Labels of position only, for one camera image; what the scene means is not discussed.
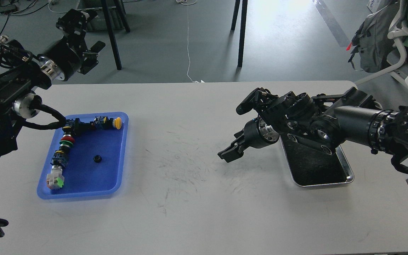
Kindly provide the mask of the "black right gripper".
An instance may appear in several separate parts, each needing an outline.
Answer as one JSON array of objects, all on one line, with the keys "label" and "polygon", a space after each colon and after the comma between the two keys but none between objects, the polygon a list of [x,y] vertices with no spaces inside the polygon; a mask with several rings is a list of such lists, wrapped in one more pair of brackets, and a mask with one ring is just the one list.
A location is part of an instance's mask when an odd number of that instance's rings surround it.
[{"label": "black right gripper", "polygon": [[243,130],[234,134],[235,140],[225,150],[217,155],[227,163],[235,161],[244,155],[244,150],[248,147],[260,149],[267,147],[279,140],[279,133],[262,118],[254,118],[248,121]]}]

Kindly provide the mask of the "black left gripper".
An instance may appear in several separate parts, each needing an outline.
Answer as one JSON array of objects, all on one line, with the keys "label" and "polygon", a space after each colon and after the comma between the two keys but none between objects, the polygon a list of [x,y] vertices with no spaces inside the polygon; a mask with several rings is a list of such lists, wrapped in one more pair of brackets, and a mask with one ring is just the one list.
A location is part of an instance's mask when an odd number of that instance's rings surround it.
[{"label": "black left gripper", "polygon": [[65,38],[54,42],[38,55],[41,71],[51,80],[68,81],[76,72],[87,74],[98,64],[98,54],[106,46],[97,41],[87,49],[84,37],[89,21],[97,16],[95,10],[69,10],[58,18],[56,28]]}]

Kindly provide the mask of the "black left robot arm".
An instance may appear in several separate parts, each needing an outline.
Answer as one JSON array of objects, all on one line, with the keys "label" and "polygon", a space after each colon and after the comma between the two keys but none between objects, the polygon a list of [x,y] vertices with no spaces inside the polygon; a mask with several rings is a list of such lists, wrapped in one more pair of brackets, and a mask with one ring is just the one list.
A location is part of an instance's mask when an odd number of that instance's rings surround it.
[{"label": "black left robot arm", "polygon": [[0,36],[0,157],[17,150],[23,126],[55,130],[66,125],[65,116],[44,105],[33,89],[48,89],[53,80],[67,81],[76,72],[87,74],[98,64],[105,43],[98,41],[88,49],[85,42],[87,23],[96,16],[95,10],[69,10],[56,24],[63,37],[39,55]]}]

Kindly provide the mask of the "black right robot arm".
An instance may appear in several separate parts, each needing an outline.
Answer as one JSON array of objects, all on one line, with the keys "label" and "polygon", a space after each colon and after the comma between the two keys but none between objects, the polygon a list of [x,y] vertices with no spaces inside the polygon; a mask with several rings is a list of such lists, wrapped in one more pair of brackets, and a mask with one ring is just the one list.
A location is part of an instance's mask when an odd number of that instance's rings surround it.
[{"label": "black right robot arm", "polygon": [[372,154],[392,155],[392,166],[408,174],[408,106],[400,106],[398,111],[382,110],[371,95],[355,87],[343,94],[313,97],[292,91],[278,96],[261,87],[236,108],[239,115],[251,110],[257,117],[218,153],[228,163],[241,158],[248,147],[267,147],[286,135],[292,142],[327,155],[333,155],[345,141],[362,144]]}]

